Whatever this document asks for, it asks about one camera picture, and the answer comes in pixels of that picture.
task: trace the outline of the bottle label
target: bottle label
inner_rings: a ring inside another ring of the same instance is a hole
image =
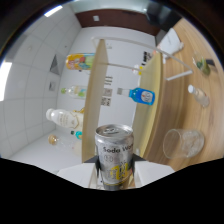
[[[147,91],[143,91],[142,95],[141,95],[141,99],[142,101],[146,102],[146,103],[150,103],[152,101],[152,93],[147,92]]]
[[[59,115],[59,124],[62,127],[75,129],[79,125],[79,120],[75,113],[70,112],[69,114],[60,114]]]

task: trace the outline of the white tile wall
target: white tile wall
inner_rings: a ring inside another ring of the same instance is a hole
[[[37,55],[33,62],[33,66],[44,71],[49,71],[54,56],[55,50],[52,47],[43,43],[37,52]]]
[[[26,132],[22,131],[9,137],[9,142],[12,147],[13,153],[18,152],[20,149],[28,144]]]
[[[24,99],[4,102],[5,126],[8,136],[25,130]]]
[[[42,99],[26,99],[25,100],[25,124],[26,128],[31,128],[42,123]]]
[[[6,83],[6,100],[24,98],[29,72],[30,67],[26,65],[12,64]]]
[[[58,27],[64,32],[68,32],[69,28],[74,24],[75,17],[68,15],[58,23]]]
[[[28,36],[15,55],[14,62],[25,65],[32,65],[41,43],[41,40],[38,38],[32,35]]]
[[[4,102],[0,102],[0,141],[7,138],[4,116]]]
[[[54,22],[46,18],[37,28],[32,32],[32,34],[42,40],[44,40],[50,31],[54,28]]]
[[[35,140],[43,136],[43,125],[37,125],[26,130],[26,135],[29,143],[34,142]]]
[[[13,154],[13,151],[11,149],[8,139],[0,141],[0,154],[1,154],[1,157],[4,159],[8,159]]]
[[[55,82],[56,83],[55,91],[50,91],[49,90],[50,82]],[[57,97],[59,82],[60,82],[60,76],[59,75],[48,72],[47,80],[46,80],[46,83],[45,83],[45,90],[44,90],[44,97],[45,98],[49,98],[49,97],[56,98]]]
[[[32,68],[26,87],[26,98],[43,97],[48,72]]]
[[[47,121],[45,123],[43,123],[43,130],[44,130],[44,134],[49,134],[50,132],[52,132],[53,130],[56,129],[56,124],[52,121]]]
[[[55,26],[54,29],[48,34],[47,38],[45,39],[45,43],[51,46],[53,49],[57,49],[63,37],[64,33],[57,26]]]
[[[58,51],[63,55],[67,56],[72,46],[72,42],[65,36],[58,46]]]
[[[74,13],[65,5],[51,17],[40,17],[24,32],[27,37],[18,39],[12,47],[7,57],[12,61],[12,67],[5,99],[0,102],[2,158],[10,158],[28,144],[32,148],[44,134],[56,129],[53,122],[46,120],[46,111],[51,107],[57,109],[61,78],[50,72],[50,67],[56,53],[63,53],[60,60],[64,60],[80,30]],[[55,91],[49,91],[51,81],[56,83]]]

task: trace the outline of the white surface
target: white surface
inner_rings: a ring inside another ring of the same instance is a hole
[[[11,156],[9,160],[31,164],[51,173],[81,164],[81,157],[77,156],[73,151],[56,150],[54,146],[50,145],[48,143],[49,134],[63,135],[62,132],[54,130],[32,144],[27,145]]]
[[[135,162],[135,186],[136,188],[143,187],[172,173],[174,170],[170,166],[148,161]]]
[[[8,159],[13,154],[8,139],[0,141],[0,154],[1,157],[5,159]]]
[[[34,142],[36,139],[41,138],[44,135],[42,124],[34,126],[26,130],[28,143]]]
[[[68,22],[68,33],[64,33],[58,26],[66,17],[71,19]],[[55,53],[60,50],[60,43],[71,44],[80,29],[77,18],[65,5],[49,18],[42,16],[34,22],[25,31],[27,38],[18,50],[18,44],[12,46],[11,52],[15,52],[15,57],[10,57],[12,67],[6,83],[5,101],[0,102],[2,158],[8,158],[28,142],[33,142],[43,134],[55,130],[56,125],[46,121],[45,116],[48,106],[57,107],[60,76],[49,72],[49,69]],[[52,81],[56,84],[55,91],[49,91]],[[24,145],[22,140],[18,140],[20,134],[22,139],[25,139]]]
[[[60,79],[61,79],[60,76],[58,76],[52,72],[48,72],[47,80],[45,83],[45,89],[44,89],[44,97],[45,98],[49,98],[49,97],[57,98]],[[56,84],[54,91],[49,90],[50,82],[55,82],[55,84]]]
[[[31,128],[42,123],[42,99],[25,100],[25,124]]]
[[[52,47],[43,43],[34,59],[33,67],[48,72],[50,70],[54,56],[55,50]]]
[[[10,100],[4,102],[5,126],[8,136],[25,130],[24,100]]]
[[[0,141],[7,138],[4,116],[4,101],[0,101]]]
[[[58,46],[58,52],[66,57],[71,46],[72,42],[65,36]]]
[[[83,163],[62,169],[57,173],[57,176],[84,188],[96,189],[97,187],[97,174],[94,163]]]
[[[43,123],[44,134],[47,134],[56,129],[56,124],[52,121],[47,121]]]
[[[64,37],[63,32],[56,26],[48,34],[47,38],[45,39],[45,43],[48,44],[50,47],[57,49],[63,37]]]
[[[50,31],[54,28],[55,24],[50,19],[45,19],[37,28],[32,32],[32,34],[42,40],[44,40]]]
[[[41,40],[39,40],[37,37],[32,35],[28,36],[16,53],[14,62],[25,65],[32,65],[41,43]]]
[[[26,98],[43,97],[48,72],[31,68],[26,87]]]
[[[20,149],[25,147],[28,144],[26,132],[19,132],[9,138],[10,145],[12,147],[12,151],[18,152]]]
[[[29,72],[28,66],[12,63],[6,82],[5,100],[24,98]]]

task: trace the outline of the plastic bottle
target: plastic bottle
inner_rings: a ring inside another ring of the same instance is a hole
[[[56,135],[49,135],[48,136],[49,144],[55,146],[56,149],[62,151],[73,151],[76,141],[69,140],[65,137],[58,137]]]
[[[76,131],[82,131],[83,114],[62,109],[48,109],[46,117],[49,121],[53,121],[57,125],[65,128],[73,128]]]
[[[131,97],[136,103],[152,105],[155,101],[155,93],[142,88],[122,89],[118,88],[117,94]]]
[[[62,94],[68,94],[75,99],[86,99],[87,86],[71,86],[70,88],[62,88]]]
[[[205,94],[205,92],[199,88],[195,88],[192,85],[188,86],[188,92],[194,95],[195,100],[200,103],[203,107],[207,107],[209,105],[209,97]]]
[[[70,70],[91,70],[94,53],[78,53],[67,56],[65,64]]]

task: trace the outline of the light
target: light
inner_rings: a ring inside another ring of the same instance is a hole
[[[4,100],[5,86],[11,66],[11,62],[3,62],[0,68],[0,101]]]
[[[59,5],[59,6],[55,7],[55,8],[53,8],[53,9],[51,9],[50,11],[48,11],[47,13],[45,13],[44,15],[45,15],[46,17],[49,17],[49,16],[51,16],[52,14],[54,14],[55,12],[57,12],[58,10],[62,9],[62,8],[63,8],[63,7],[62,7],[61,5]]]

